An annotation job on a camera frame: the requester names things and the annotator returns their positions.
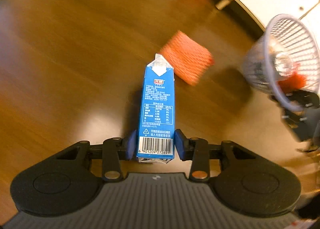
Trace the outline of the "blue milk carton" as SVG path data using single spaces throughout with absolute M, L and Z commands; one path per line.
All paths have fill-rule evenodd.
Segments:
M 140 106 L 136 156 L 140 163 L 168 163 L 175 157 L 174 68 L 161 54 L 147 64 Z

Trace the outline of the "purple plastic waste basket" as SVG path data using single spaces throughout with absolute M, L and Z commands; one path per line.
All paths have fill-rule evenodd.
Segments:
M 275 97 L 293 112 L 304 105 L 289 94 L 319 91 L 319 48 L 307 27 L 289 14 L 279 14 L 267 24 L 263 35 L 248 51 L 243 74 L 251 86 Z

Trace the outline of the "clear plastic water bottle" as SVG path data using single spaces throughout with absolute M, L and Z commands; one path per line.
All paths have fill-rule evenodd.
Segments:
M 286 52 L 274 52 L 271 61 L 275 75 L 279 79 L 289 78 L 296 73 L 298 64 Z

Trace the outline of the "red plastic wrapper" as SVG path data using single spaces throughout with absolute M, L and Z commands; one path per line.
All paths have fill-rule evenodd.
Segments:
M 288 79 L 278 81 L 278 85 L 284 93 L 291 93 L 306 86 L 307 77 L 303 74 L 293 74 Z

